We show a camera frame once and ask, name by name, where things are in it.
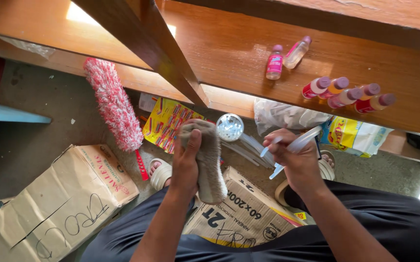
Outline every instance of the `red plastic handle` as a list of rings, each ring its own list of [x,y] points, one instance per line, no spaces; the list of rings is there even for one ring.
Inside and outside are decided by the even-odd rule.
[[[149,175],[147,174],[147,169],[144,166],[144,162],[142,161],[142,157],[138,149],[135,150],[135,156],[137,157],[137,164],[139,165],[139,171],[142,175],[142,181],[148,180]]]

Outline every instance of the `plastic bag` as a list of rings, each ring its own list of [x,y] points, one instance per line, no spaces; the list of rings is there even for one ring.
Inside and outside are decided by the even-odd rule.
[[[369,158],[378,152],[391,128],[333,116],[322,124],[320,143],[329,149],[341,150],[359,157]]]
[[[312,128],[332,117],[326,113],[264,98],[255,98],[254,113],[259,135],[273,126],[289,129]]]
[[[31,44],[31,43],[27,43],[24,41],[19,41],[19,40],[15,40],[15,39],[3,37],[3,36],[0,36],[0,39],[14,45],[17,48],[39,54],[42,57],[45,57],[47,59],[50,57],[51,54],[55,52],[55,49],[50,48],[50,47],[43,47],[41,45]]]

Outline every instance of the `bottle label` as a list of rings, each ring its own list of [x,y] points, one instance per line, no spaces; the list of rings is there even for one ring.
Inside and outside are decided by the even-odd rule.
[[[312,91],[312,88],[310,87],[311,84],[312,83],[310,82],[308,85],[303,87],[302,95],[303,95],[304,98],[310,99],[310,98],[314,98],[318,95],[317,93]]]
[[[356,108],[357,112],[359,112],[359,113],[368,113],[368,112],[376,111],[373,107],[371,107],[370,99],[365,100],[365,101],[357,100],[357,102],[355,104],[355,108]]]
[[[344,106],[346,104],[341,102],[341,99],[340,99],[339,96],[336,96],[336,97],[328,99],[328,105],[329,105],[330,108],[338,108],[338,107]]]
[[[324,92],[322,94],[319,94],[318,97],[321,98],[321,99],[328,99],[328,98],[334,97],[335,95],[337,95],[337,94],[333,94],[333,93],[329,92],[328,90],[326,90],[326,92]]]
[[[293,46],[291,47],[291,50],[289,50],[289,52],[288,52],[288,54],[286,55],[286,57],[288,57],[288,56],[292,53],[292,51],[294,51],[294,49],[295,49],[298,45],[299,45],[299,42],[295,43],[295,45],[293,45]]]
[[[281,73],[281,66],[283,65],[283,56],[282,55],[271,55],[268,58],[268,72],[280,72]]]

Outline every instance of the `person's left hand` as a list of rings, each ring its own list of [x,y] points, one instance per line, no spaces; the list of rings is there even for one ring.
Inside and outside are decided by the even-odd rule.
[[[198,190],[199,170],[195,156],[199,151],[201,141],[200,130],[194,129],[187,145],[181,145],[179,136],[174,142],[173,175],[169,191],[177,196],[185,197],[186,201],[192,199]]]

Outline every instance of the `clear liquid bottle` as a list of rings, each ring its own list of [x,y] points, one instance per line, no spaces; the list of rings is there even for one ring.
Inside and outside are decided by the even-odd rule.
[[[282,50],[282,45],[275,45],[273,46],[273,51],[268,57],[266,78],[270,80],[277,80],[281,77],[281,68],[283,68],[283,56],[281,55]]]
[[[372,96],[379,94],[381,91],[380,85],[376,83],[365,84],[359,88],[364,92],[364,95],[361,98],[359,98],[357,102],[359,102],[360,100],[362,101],[368,100],[372,98]]]
[[[309,50],[309,45],[312,43],[310,36],[304,36],[302,40],[295,43],[288,54],[283,59],[283,65],[289,69],[293,69],[299,62],[300,59]]]
[[[354,107],[355,110],[361,114],[373,112],[376,110],[383,110],[386,107],[394,104],[396,97],[394,94],[374,95],[368,100],[358,100]]]
[[[349,85],[349,80],[347,77],[340,77],[331,80],[331,85],[324,91],[319,94],[318,97],[321,99],[327,99],[341,93]]]
[[[352,104],[361,98],[364,95],[364,92],[358,87],[350,88],[342,91],[339,95],[336,95],[332,98],[328,98],[328,105],[330,108],[338,108],[348,104]]]
[[[330,84],[331,80],[327,76],[315,78],[313,81],[303,87],[302,95],[304,98],[312,99],[323,93]]]

